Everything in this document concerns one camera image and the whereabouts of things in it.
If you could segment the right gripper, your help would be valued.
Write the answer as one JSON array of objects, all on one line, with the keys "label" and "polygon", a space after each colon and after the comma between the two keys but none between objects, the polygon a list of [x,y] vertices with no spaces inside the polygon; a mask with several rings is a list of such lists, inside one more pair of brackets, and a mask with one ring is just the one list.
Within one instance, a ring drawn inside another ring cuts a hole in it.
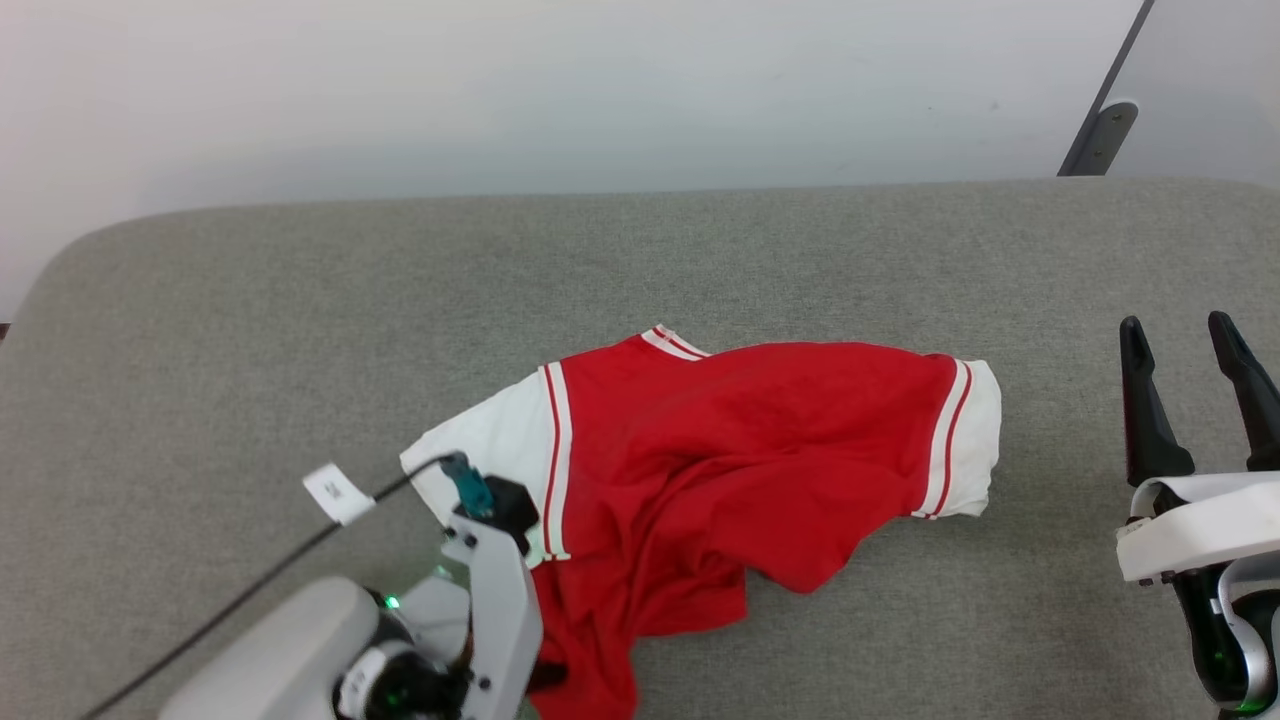
[{"label": "right gripper", "polygon": [[[1279,469],[1279,391],[1225,311],[1211,311],[1210,337],[1231,382],[1251,456],[1249,471]],[[1155,386],[1155,356],[1137,316],[1119,327],[1126,482],[1196,473],[1178,443]],[[1258,555],[1172,574],[1199,682],[1220,717],[1277,716],[1277,556]]]}]

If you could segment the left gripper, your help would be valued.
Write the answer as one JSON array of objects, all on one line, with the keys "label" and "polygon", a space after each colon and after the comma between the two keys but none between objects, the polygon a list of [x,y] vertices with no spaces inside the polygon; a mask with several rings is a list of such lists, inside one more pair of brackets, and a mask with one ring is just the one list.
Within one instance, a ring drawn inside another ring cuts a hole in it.
[{"label": "left gripper", "polygon": [[[367,588],[375,630],[335,684],[338,719],[458,719],[471,671],[470,593],[449,578],[428,578],[401,594]],[[529,693],[566,683],[568,667],[538,660]]]}]

